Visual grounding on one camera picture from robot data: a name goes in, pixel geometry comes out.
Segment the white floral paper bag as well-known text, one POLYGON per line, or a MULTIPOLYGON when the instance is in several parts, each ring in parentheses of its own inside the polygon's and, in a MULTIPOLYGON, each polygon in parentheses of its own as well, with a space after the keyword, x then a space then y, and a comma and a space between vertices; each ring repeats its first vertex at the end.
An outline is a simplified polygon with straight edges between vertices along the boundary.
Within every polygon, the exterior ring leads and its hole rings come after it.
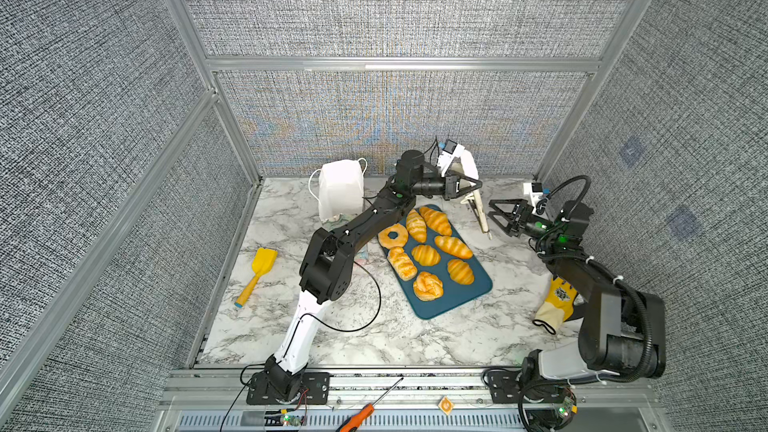
POLYGON ((360 215, 364 209, 364 174, 367 160, 342 159, 313 171, 307 189, 317 202, 320 226, 332 230, 360 215))

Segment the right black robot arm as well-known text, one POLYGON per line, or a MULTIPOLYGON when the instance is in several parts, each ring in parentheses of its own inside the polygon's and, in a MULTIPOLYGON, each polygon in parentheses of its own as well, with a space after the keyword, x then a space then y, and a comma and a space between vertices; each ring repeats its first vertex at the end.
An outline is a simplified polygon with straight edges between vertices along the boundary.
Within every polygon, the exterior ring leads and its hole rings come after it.
POLYGON ((659 378, 666 368, 664 301, 639 292, 588 254, 582 239, 594 211, 570 200, 553 220, 525 199, 490 201, 490 219, 510 236, 528 236, 553 276, 552 303, 538 324, 553 331, 569 320, 581 323, 576 342, 524 360, 519 387, 533 400, 556 387, 659 378))

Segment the fake long twisted bread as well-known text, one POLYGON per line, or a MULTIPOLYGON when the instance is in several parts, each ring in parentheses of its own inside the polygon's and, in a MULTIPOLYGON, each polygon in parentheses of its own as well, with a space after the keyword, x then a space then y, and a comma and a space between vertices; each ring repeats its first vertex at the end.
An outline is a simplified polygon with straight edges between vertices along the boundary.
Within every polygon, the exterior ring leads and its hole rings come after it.
POLYGON ((417 267, 402 247, 391 248, 387 259, 401 280, 410 281, 417 276, 417 267))

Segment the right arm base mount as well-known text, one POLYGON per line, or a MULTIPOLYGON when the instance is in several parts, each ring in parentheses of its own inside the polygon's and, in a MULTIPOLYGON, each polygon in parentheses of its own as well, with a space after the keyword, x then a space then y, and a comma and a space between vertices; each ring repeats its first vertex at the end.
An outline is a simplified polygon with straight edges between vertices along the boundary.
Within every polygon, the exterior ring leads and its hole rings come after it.
POLYGON ((561 431, 578 413, 577 398, 567 381, 523 378, 521 369, 492 367, 481 373, 495 404, 517 407, 526 431, 561 431))

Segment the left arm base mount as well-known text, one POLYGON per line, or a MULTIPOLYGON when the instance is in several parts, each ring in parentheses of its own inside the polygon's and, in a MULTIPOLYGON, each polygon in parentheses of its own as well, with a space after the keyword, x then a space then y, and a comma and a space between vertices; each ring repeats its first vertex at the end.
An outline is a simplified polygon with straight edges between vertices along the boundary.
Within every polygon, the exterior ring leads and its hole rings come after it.
POLYGON ((254 374, 248 383, 248 405, 291 405, 302 398, 308 405, 325 405, 331 375, 326 372, 286 374, 282 369, 254 374))

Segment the cream serving tongs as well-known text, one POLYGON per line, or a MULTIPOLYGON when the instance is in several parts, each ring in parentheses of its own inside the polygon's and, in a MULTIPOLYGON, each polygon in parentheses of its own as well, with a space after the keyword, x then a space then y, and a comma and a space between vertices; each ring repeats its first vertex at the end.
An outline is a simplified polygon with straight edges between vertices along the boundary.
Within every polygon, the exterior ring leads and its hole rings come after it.
POLYGON ((478 221, 478 224, 480 226, 480 229, 483 234, 485 234, 489 240, 492 239, 492 233, 490 231, 488 220, 486 213, 484 211, 483 202, 481 198, 481 194, 479 190, 474 190, 470 194, 467 194, 462 200, 462 204, 466 204, 469 206, 469 208, 473 211, 475 214, 475 217, 478 221))

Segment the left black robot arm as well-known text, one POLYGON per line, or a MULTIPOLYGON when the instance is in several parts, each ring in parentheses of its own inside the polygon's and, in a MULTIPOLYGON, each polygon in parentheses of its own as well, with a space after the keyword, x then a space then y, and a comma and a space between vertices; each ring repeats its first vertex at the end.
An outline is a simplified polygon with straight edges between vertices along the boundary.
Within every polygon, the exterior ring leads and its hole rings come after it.
POLYGON ((321 317, 351 283, 357 252, 378 233, 405 218, 419 196, 462 198, 482 187, 474 158, 461 145, 446 142, 436 164, 418 150, 405 151, 372 204, 344 226, 317 229, 299 269, 299 300, 285 338, 264 365, 266 378, 280 399, 299 391, 321 317))

